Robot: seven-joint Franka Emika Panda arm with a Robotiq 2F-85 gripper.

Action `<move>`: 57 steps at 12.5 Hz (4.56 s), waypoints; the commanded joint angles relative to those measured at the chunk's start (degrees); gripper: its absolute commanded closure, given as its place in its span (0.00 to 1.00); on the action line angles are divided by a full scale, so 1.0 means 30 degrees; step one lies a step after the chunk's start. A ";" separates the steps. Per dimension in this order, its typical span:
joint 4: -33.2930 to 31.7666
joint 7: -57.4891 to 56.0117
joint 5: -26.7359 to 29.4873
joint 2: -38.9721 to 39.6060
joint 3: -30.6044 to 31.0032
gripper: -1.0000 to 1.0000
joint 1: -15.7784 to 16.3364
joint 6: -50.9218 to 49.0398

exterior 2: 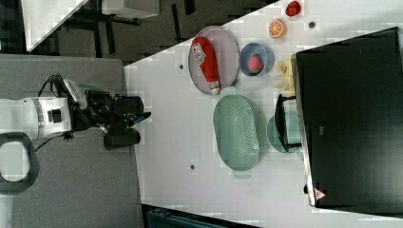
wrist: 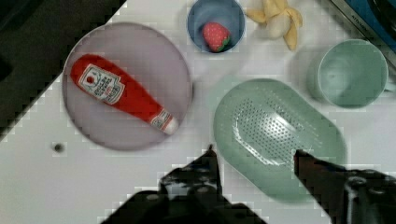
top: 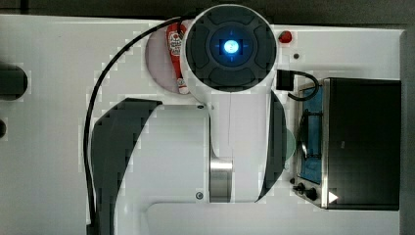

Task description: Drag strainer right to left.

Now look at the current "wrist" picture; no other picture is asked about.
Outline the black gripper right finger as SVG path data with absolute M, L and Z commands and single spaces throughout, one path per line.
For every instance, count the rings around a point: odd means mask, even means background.
M 396 185 L 391 175 L 351 169 L 299 149 L 294 173 L 332 224 L 396 224 Z

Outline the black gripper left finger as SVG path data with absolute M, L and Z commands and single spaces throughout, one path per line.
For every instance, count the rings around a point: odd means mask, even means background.
M 181 168 L 176 168 L 159 181 L 160 193 L 170 202 L 214 206 L 223 200 L 219 163 L 210 144 L 203 155 Z

